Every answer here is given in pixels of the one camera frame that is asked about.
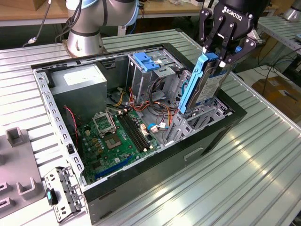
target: ram slot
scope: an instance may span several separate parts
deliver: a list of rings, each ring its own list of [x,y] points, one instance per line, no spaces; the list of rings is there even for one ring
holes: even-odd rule
[[[139,139],[135,136],[135,134],[133,133],[132,129],[126,123],[126,120],[125,120],[124,116],[119,116],[118,119],[119,119],[119,122],[121,123],[123,129],[126,131],[126,133],[130,137],[130,139],[132,140],[132,142],[135,144],[135,146],[138,149],[138,151],[142,152],[143,149],[144,149],[144,147],[139,142]]]
[[[149,145],[145,141],[142,133],[136,127],[136,125],[134,124],[134,122],[132,121],[132,119],[129,116],[126,116],[125,119],[126,119],[127,124],[129,125],[129,127],[133,128],[133,132],[136,134],[136,136],[138,137],[138,139],[140,140],[140,142],[143,144],[144,148],[149,149]]]

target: slotted metal surface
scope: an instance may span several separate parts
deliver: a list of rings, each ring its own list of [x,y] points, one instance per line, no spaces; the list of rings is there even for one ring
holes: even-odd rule
[[[292,23],[280,16],[266,16],[259,18],[258,28],[288,48],[299,49],[296,52],[301,54],[301,42],[295,39],[295,36],[301,33],[301,21]]]
[[[190,61],[201,54],[184,33],[150,32],[103,40],[108,51],[172,43]],[[44,176],[66,162],[30,71],[30,64],[69,58],[62,45],[0,51],[0,134],[28,129]],[[234,74],[222,85],[247,112],[218,146],[100,225],[289,225],[301,210],[300,129]],[[46,198],[0,219],[0,225],[57,225]],[[89,225],[80,213],[66,225]]]

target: metal rack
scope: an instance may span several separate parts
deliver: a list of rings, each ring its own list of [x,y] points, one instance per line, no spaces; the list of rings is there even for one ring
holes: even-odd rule
[[[295,39],[295,36],[301,33],[301,21],[292,23],[280,16],[260,17],[258,28],[288,48],[300,49],[296,53],[301,54],[301,42]]]

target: cardboard box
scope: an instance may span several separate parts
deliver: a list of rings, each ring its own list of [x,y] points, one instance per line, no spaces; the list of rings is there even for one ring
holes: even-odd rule
[[[0,5],[36,11],[44,2],[45,0],[0,0]]]
[[[262,94],[264,82],[265,79],[260,79],[252,88]],[[301,92],[282,77],[268,79],[264,97],[292,121],[298,123],[301,120]]]

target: blue pcie slot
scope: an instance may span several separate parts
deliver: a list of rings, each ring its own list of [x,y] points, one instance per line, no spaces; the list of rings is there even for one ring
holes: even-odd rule
[[[107,175],[107,174],[109,174],[109,173],[112,173],[113,171],[117,170],[118,168],[121,168],[121,167],[127,165],[127,164],[128,164],[128,161],[130,161],[132,157],[133,157],[133,156],[130,156],[130,157],[128,157],[127,159],[125,159],[124,161],[121,161],[120,163],[118,163],[118,164],[116,164],[116,165],[114,165],[114,166],[111,166],[110,168],[108,168],[108,169],[106,169],[106,170],[104,170],[104,171],[102,171],[102,172],[100,172],[100,173],[97,173],[97,174],[95,175],[95,180],[96,180],[97,178],[103,177],[104,175]]]
[[[185,89],[185,92],[180,100],[178,109],[182,114],[185,113],[187,109],[187,104],[189,101],[190,96],[194,93],[196,86],[198,85],[197,82],[200,81],[199,79],[202,78],[205,69],[205,63],[207,61],[214,61],[217,60],[218,56],[215,53],[206,53],[202,54],[195,65],[191,78],[189,80],[188,86]]]

